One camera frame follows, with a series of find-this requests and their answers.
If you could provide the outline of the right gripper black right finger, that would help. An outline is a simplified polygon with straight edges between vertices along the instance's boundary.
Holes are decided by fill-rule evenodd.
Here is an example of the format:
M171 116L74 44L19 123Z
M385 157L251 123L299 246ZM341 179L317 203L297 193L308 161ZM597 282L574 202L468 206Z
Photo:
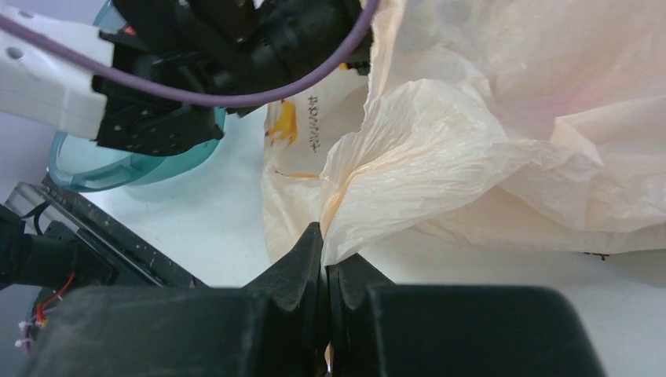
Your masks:
M329 266L335 376L602 376L572 305L545 287L395 284Z

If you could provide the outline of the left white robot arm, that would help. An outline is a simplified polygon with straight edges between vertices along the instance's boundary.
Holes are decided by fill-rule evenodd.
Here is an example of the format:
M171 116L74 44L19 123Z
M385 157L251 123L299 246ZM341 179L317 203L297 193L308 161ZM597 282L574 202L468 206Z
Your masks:
M370 70L377 1L115 1L118 31L1 6L1 110L174 156L341 65Z

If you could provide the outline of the orange plastic bag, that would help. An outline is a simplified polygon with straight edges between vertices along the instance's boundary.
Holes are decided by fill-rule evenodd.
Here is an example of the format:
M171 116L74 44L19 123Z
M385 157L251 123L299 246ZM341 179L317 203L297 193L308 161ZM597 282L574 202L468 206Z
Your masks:
M384 1L371 70L269 105L265 245L665 246L662 1Z

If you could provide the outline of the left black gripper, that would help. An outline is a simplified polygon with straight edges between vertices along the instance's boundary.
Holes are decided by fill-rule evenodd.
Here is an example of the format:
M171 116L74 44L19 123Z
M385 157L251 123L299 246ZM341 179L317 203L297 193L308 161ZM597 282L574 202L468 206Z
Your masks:
M369 24L353 31L359 1L264 1L258 26L240 46L249 63L216 68L210 90L229 110L257 108L307 90L338 68L366 76L371 70Z

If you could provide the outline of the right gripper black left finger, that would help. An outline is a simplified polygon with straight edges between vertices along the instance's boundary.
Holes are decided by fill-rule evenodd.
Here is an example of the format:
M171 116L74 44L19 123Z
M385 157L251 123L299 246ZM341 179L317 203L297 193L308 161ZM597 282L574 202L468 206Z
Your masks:
M22 375L323 376L322 246L313 222L241 288L73 291Z

